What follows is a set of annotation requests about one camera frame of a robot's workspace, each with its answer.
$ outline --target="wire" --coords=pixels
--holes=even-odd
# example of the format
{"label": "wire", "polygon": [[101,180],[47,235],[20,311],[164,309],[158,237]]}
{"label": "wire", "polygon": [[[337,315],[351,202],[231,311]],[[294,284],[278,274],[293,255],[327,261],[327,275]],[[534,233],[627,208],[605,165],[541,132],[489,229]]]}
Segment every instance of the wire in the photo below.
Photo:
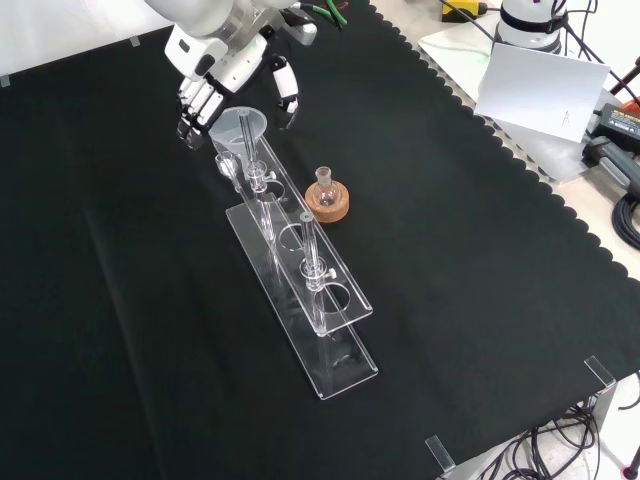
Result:
{"label": "wire", "polygon": [[325,10],[324,8],[318,7],[316,5],[311,5],[311,10],[333,20],[333,15],[331,15],[331,12],[329,10]]}
{"label": "wire", "polygon": [[464,18],[464,19],[466,19],[467,21],[469,21],[469,22],[473,23],[473,24],[474,24],[476,27],[478,27],[478,28],[480,29],[480,31],[481,31],[482,33],[484,33],[484,34],[489,38],[489,40],[491,40],[491,42],[493,43],[493,41],[494,41],[494,40],[493,40],[493,35],[491,35],[489,32],[487,32],[487,31],[485,30],[485,28],[484,28],[482,25],[480,25],[478,22],[476,22],[473,18],[471,18],[469,15],[467,15],[466,13],[464,13],[464,12],[463,12],[462,10],[460,10],[459,8],[454,7],[453,5],[451,5],[449,2],[447,2],[447,0],[440,0],[440,3],[442,3],[443,5],[446,5],[446,6],[447,6],[447,7],[449,7],[451,10],[455,10],[455,11],[458,13],[458,15],[460,15],[461,17],[463,17],[463,18]]}
{"label": "wire", "polygon": [[593,10],[567,10],[567,13],[596,13],[598,11],[598,2],[595,3],[595,8]]}
{"label": "wire", "polygon": [[[513,452],[511,455],[511,462],[513,464],[513,470],[508,472],[502,480],[516,480],[516,479],[526,479],[526,480],[552,480],[557,478],[560,474],[562,474],[569,466],[576,461],[576,459],[584,452],[585,450],[593,447],[597,444],[598,448],[598,463],[596,465],[595,475],[593,480],[596,480],[598,477],[598,473],[600,471],[600,435],[598,433],[598,425],[596,423],[596,419],[593,416],[593,412],[591,410],[584,410],[579,406],[571,407],[565,415],[563,415],[562,420],[569,421],[571,423],[566,423],[560,425],[558,421],[554,421],[554,426],[549,428],[533,428],[518,438],[512,440],[502,452],[487,466],[487,468],[478,476],[479,480],[484,480],[485,476],[491,471],[491,474],[487,478],[487,480],[496,480],[498,473],[500,471],[500,467],[502,466],[505,455],[508,450],[513,446]],[[569,428],[573,428],[576,426],[583,426],[584,432],[582,434],[582,439],[580,443],[576,443],[569,439],[567,435],[565,435],[564,430]],[[555,473],[551,473],[546,463],[542,458],[542,454],[540,452],[538,438],[540,435],[558,431],[562,437],[569,442],[570,445],[577,448],[576,453]],[[517,462],[517,453],[521,448],[522,444],[525,440],[531,440],[531,454],[532,454],[532,468],[525,468],[518,465]]]}
{"label": "wire", "polygon": [[[636,375],[638,376],[638,380],[640,380],[640,372],[637,372]],[[634,407],[637,407],[638,405],[640,405],[640,396],[638,396],[638,399],[633,402],[631,405],[627,405],[626,407],[618,407],[618,410],[631,410]]]}
{"label": "wire", "polygon": [[343,28],[342,28],[342,24],[340,23],[340,20],[338,20],[338,17],[333,13],[333,10],[331,10],[331,8],[329,8],[328,11],[338,31],[342,32]]}
{"label": "wire", "polygon": [[558,0],[553,0],[553,4],[551,5],[552,17],[555,17],[556,15],[558,15],[560,10],[562,10],[564,6],[567,4],[567,0],[562,0],[562,3],[560,5],[557,5],[557,4],[558,4]]}
{"label": "wire", "polygon": [[[589,3],[587,5],[587,9],[584,12],[584,20],[582,22],[582,32],[580,35],[580,38],[582,39],[582,42],[584,43],[584,37],[585,37],[585,33],[587,31],[587,20],[589,19],[589,15],[591,14],[595,14],[598,11],[598,0],[596,0],[595,6],[593,8],[593,12],[591,11],[591,4],[593,3],[593,0],[589,0]],[[582,56],[582,53],[584,52],[584,48],[580,47],[580,51],[578,52],[578,58],[580,58]]]}
{"label": "wire", "polygon": [[[576,35],[576,32],[573,31],[573,28],[571,28],[571,25],[567,23],[564,28],[566,28],[567,32],[569,32],[569,35],[571,35],[576,40],[576,42],[578,42],[578,45],[583,47],[586,52],[590,53],[598,63],[604,64],[602,59],[598,57],[598,55],[596,55],[596,53],[589,47],[589,45],[584,43],[582,39],[578,37],[578,35]],[[629,85],[623,82],[622,79],[618,75],[616,75],[616,73],[613,70],[609,70],[609,74],[618,81],[618,84],[622,85],[622,88],[624,88],[627,92],[629,92],[629,94],[631,95],[631,98],[633,98],[635,102],[638,104],[638,106],[640,106],[640,99],[636,96],[635,93],[633,93],[631,88],[629,88]]]}
{"label": "wire", "polygon": [[640,250],[640,232],[633,226],[633,212],[638,206],[638,199],[630,193],[616,203],[611,214],[613,229],[625,243]]}
{"label": "wire", "polygon": [[333,0],[327,0],[327,6],[340,25],[347,25],[347,20],[342,16],[340,10],[336,8]]}

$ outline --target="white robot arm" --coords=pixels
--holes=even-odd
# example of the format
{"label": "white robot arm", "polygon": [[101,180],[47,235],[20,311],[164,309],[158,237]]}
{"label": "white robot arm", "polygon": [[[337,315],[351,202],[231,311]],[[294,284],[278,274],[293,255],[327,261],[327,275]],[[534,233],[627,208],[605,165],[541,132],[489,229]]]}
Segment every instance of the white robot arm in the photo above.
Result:
{"label": "white robot arm", "polygon": [[289,0],[146,0],[176,22],[165,53],[184,75],[178,90],[181,118],[178,136],[199,148],[228,100],[269,65],[280,93],[282,126],[298,107],[298,84],[284,57],[270,55],[268,45],[284,28],[303,45],[317,29],[304,12],[289,9]]}
{"label": "white robot arm", "polygon": [[503,0],[496,42],[560,53],[560,29],[568,21],[566,0]]}

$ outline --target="acrylic test tube rack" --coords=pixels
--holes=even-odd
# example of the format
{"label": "acrylic test tube rack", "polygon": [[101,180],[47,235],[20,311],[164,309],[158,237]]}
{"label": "acrylic test tube rack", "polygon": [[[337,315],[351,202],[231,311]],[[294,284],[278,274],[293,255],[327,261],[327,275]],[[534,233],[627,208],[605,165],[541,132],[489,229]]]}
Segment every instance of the acrylic test tube rack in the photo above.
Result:
{"label": "acrylic test tube rack", "polygon": [[246,157],[212,135],[218,168],[244,201],[227,217],[314,390],[327,399],[378,373],[353,328],[373,309],[267,141],[252,140],[243,113]]}

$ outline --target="black tablecloth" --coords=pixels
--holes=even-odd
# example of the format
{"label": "black tablecloth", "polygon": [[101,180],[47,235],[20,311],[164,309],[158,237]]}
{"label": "black tablecloth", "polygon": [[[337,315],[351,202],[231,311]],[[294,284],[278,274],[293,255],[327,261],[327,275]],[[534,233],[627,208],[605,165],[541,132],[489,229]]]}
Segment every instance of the black tablecloth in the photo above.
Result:
{"label": "black tablecloth", "polygon": [[[371,8],[293,46],[267,138],[374,306],[380,374],[312,393],[226,220],[213,148],[175,138],[167,30],[0,91],[3,478],[423,479],[640,367],[640,289]],[[264,72],[237,103],[271,118]]]}

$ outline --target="flask on cork ring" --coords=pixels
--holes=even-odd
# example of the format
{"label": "flask on cork ring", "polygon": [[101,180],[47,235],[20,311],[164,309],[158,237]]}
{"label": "flask on cork ring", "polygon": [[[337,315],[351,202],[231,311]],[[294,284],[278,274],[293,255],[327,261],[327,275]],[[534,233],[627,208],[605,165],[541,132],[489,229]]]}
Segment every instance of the flask on cork ring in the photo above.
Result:
{"label": "flask on cork ring", "polygon": [[316,177],[318,181],[307,189],[304,199],[318,222],[337,222],[349,211],[349,191],[331,179],[329,167],[318,168]]}

